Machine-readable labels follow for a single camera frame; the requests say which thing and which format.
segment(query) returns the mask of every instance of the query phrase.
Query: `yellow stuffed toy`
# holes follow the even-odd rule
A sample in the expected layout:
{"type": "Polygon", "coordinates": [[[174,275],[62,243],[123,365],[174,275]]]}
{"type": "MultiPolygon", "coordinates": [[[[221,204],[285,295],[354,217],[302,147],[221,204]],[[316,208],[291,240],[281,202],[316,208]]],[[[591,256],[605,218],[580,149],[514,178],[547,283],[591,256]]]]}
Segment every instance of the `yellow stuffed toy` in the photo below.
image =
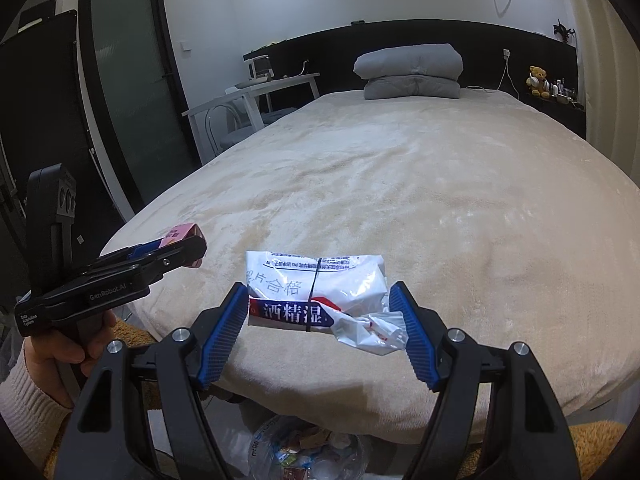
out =
{"type": "Polygon", "coordinates": [[[549,89],[551,85],[549,81],[545,79],[546,72],[539,66],[530,66],[529,78],[527,79],[527,86],[531,88],[531,94],[535,97],[542,97],[544,99],[549,98],[549,89]]]}

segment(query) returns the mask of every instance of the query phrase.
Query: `wet wipes package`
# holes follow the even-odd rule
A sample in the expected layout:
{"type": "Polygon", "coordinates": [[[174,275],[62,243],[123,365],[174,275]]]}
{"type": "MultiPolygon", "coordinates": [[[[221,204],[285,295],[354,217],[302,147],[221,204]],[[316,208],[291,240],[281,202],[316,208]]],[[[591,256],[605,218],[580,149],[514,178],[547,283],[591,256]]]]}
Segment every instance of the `wet wipes package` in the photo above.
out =
{"type": "Polygon", "coordinates": [[[402,313],[388,309],[382,256],[248,251],[246,282],[250,325],[330,333],[377,355],[404,350],[406,327],[402,313]]]}

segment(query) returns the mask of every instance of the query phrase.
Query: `person's arm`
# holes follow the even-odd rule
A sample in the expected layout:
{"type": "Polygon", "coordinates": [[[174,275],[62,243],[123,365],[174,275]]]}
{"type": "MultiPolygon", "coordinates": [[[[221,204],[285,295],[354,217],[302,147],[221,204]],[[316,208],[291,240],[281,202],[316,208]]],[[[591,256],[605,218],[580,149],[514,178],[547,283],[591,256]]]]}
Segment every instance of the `person's arm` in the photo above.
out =
{"type": "Polygon", "coordinates": [[[0,384],[0,413],[24,452],[40,469],[60,424],[73,403],[58,375],[55,361],[81,364],[89,376],[104,346],[113,338],[115,316],[104,314],[104,327],[84,350],[57,330],[24,340],[15,367],[0,384]]]}

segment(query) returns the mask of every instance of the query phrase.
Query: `black elastic band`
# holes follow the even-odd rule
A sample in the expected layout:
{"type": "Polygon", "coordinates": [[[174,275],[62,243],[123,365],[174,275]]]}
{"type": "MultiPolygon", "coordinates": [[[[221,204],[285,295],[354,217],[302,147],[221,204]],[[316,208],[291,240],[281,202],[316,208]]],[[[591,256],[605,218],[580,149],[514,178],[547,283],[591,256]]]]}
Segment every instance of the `black elastic band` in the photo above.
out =
{"type": "Polygon", "coordinates": [[[316,286],[316,279],[318,278],[318,272],[320,272],[320,264],[322,258],[318,258],[318,264],[316,265],[316,273],[314,274],[314,282],[311,284],[311,290],[309,291],[309,298],[306,300],[306,332],[311,332],[311,298],[314,294],[314,287],[316,286]]]}

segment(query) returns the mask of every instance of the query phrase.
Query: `metal bolt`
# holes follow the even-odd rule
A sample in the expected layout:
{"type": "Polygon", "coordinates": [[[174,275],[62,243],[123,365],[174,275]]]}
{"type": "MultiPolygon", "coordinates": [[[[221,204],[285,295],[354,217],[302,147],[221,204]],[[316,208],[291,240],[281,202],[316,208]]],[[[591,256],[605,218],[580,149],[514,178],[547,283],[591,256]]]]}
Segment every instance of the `metal bolt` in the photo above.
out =
{"type": "Polygon", "coordinates": [[[526,343],[523,343],[521,341],[518,341],[516,344],[514,344],[513,349],[518,355],[527,355],[529,353],[529,347],[526,343]]]}
{"type": "Polygon", "coordinates": [[[111,341],[108,345],[107,345],[107,352],[109,352],[110,354],[117,354],[120,350],[122,350],[122,341],[118,341],[117,339],[114,341],[111,341]]]}
{"type": "Polygon", "coordinates": [[[459,328],[452,328],[447,332],[447,336],[449,336],[449,339],[451,339],[454,343],[459,343],[460,341],[465,340],[465,333],[462,332],[462,330],[460,330],[459,328]]]}
{"type": "Polygon", "coordinates": [[[178,328],[174,330],[174,333],[171,334],[172,339],[175,342],[181,343],[183,341],[187,341],[191,332],[189,332],[188,328],[178,328]]]}

